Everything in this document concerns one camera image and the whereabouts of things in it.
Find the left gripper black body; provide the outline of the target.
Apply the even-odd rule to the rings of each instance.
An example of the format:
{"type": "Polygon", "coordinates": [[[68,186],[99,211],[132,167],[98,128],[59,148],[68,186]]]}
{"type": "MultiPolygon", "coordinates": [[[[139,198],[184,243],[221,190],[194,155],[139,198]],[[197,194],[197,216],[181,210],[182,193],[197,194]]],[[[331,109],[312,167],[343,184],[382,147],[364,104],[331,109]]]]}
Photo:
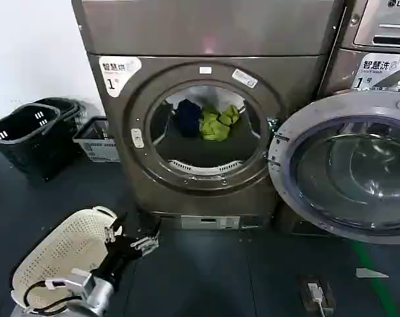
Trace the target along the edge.
{"type": "Polygon", "coordinates": [[[105,242],[107,255],[101,264],[91,273],[111,285],[119,285],[127,266],[138,258],[138,251],[131,246],[136,239],[120,235],[114,242],[105,242]]]}

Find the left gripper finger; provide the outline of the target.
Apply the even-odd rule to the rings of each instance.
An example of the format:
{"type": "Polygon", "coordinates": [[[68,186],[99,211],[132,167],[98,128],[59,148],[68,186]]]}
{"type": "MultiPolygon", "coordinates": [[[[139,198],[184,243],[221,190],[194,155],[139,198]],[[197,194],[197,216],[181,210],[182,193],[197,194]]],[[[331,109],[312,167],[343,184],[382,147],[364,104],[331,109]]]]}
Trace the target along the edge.
{"type": "Polygon", "coordinates": [[[127,216],[128,214],[124,213],[123,215],[115,218],[109,227],[104,228],[106,244],[113,243],[116,241],[117,236],[124,235],[127,216]]]}
{"type": "Polygon", "coordinates": [[[130,258],[142,258],[159,247],[161,218],[154,215],[139,217],[136,235],[130,240],[130,258]]]}

